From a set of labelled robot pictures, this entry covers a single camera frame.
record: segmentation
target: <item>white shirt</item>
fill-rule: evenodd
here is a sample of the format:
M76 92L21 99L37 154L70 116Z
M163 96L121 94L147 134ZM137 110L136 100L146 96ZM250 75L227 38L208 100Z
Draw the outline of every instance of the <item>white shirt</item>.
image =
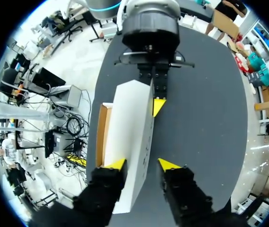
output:
M17 162L17 151L11 139L5 139L2 142L2 149L4 150L4 161L8 165L13 165Z

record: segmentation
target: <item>black shirt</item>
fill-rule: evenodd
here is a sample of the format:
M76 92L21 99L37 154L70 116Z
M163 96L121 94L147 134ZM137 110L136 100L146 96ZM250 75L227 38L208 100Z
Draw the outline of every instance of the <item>black shirt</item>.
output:
M245 5L240 0L227 0L231 4L233 4L239 11L243 12L246 9ZM220 11L221 13L228 16L231 20L235 20L237 17L237 13L234 11L233 8L226 6L222 3L222 1L217 5L215 8L216 10Z

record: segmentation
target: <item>dark gray table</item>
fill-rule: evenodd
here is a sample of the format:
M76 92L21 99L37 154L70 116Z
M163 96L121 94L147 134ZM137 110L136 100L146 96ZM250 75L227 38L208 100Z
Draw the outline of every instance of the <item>dark gray table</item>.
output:
M196 67L170 69L168 101L154 122L147 178L132 211L113 215L110 226L175 226L160 189L159 157L187 165L199 187L213 197L214 210L225 206L238 180L247 140L246 98L239 69L230 50L215 39L185 27L180 27L180 39L178 51ZM113 102L117 85L138 78L135 65L114 66L125 50L122 36L115 36L100 70L90 121L89 180L95 167L100 105Z
M197 4L193 0L177 0L177 2L180 5L182 13L196 16L208 23L212 21L212 16L214 14L214 10L212 8L207 7L204 9L203 6Z

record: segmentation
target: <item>floor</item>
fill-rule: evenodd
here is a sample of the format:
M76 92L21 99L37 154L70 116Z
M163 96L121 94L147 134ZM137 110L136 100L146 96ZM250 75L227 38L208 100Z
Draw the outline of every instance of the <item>floor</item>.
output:
M206 30L207 23L201 20L197 20L194 29L199 32ZM88 118L89 104L87 102L88 96L84 90L87 90L91 101L94 97L94 88L98 79L99 70L102 65L103 58L110 43L103 42L102 40L89 42L89 39L94 38L94 33L90 27L83 30L82 33L78 33L72 36L72 42L65 42L52 57L42 59L39 56L36 61L39 61L41 66L66 80L67 84L76 85L83 90L83 100L79 111L85 117ZM226 45L228 37L225 36L221 43ZM254 186L254 190L261 190L269 174L269 138L264 136L258 136L259 134L259 116L254 111L254 103L258 98L251 92L251 87L247 78L242 75L243 85L245 88L245 94L247 99L247 111L248 111L248 129L247 129L247 147L242 170L236 184L236 187L232 193L232 207L234 208L237 203L242 202L250 193ZM35 96L30 99L31 102L41 101L42 97ZM31 108L38 110L45 110L46 104L32 104ZM43 129L45 125L42 122L30 121L35 127ZM24 127L34 129L32 125L24 122ZM28 133L24 137L36 141L37 143L43 143L41 138L43 134ZM69 172L66 165L61 165L59 168L54 167L54 162L58 157L50 157L46 159L43 157L43 150L36 149L33 151L39 161L45 166L44 172L50 179L52 188L56 191L59 188L63 188L69 191L73 195L78 195L85 187L85 176L82 173L77 173L78 170L71 169ZM32 194L34 200L39 200L41 197L49 194L49 191L43 186L39 186L38 182L27 181L27 187ZM60 201L69 206L70 201L66 200L63 196L60 196Z

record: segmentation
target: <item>white floor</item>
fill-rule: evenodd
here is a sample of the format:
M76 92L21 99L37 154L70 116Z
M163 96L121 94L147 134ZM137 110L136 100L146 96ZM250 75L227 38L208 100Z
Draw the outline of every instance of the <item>white floor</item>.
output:
M200 32L204 32L206 26L206 22L198 20L194 28ZM91 38L94 38L94 33L90 27L87 27L82 33L73 35L71 43L68 41L65 42L65 44L63 44L52 57L40 61L40 64L52 73L66 80L66 84L74 84L82 90L88 90L91 96L91 101L93 101L94 89L98 79L99 70L106 50L109 47L109 43L103 42L102 40L90 43L89 39ZM226 44L227 40L228 37L225 36L221 43ZM260 128L259 116L254 111L254 103L256 102L257 97L252 94L248 80L243 74L242 80L247 98L248 137L242 171L232 193L233 207L235 207L237 203L242 202L248 196L255 182L258 183L255 187L262 189L266 181L266 177L269 174L269 147L254 149L265 144L269 145L269 138L258 136ZM39 98L40 97L36 96L31 101L38 100ZM81 113L83 114L83 117L87 118L89 106L87 105L87 102L82 105L85 106L80 108ZM26 124L26 122L24 124L26 127L32 128L32 126ZM40 122L34 122L34 125L40 128L43 127L43 124ZM39 140L42 138L41 133L31 133L27 136L33 140ZM67 173L65 165L55 168L54 160L43 158L43 150L37 149L35 152L39 157L39 161L45 166L45 170L43 171L50 178L52 188L55 190L64 188L74 195L77 195L82 191L84 182L81 175L74 174L77 170L72 170L72 172ZM39 188L34 184L36 184L36 182L32 182L30 180L27 182L34 199L38 200L49 193L46 192L44 188Z

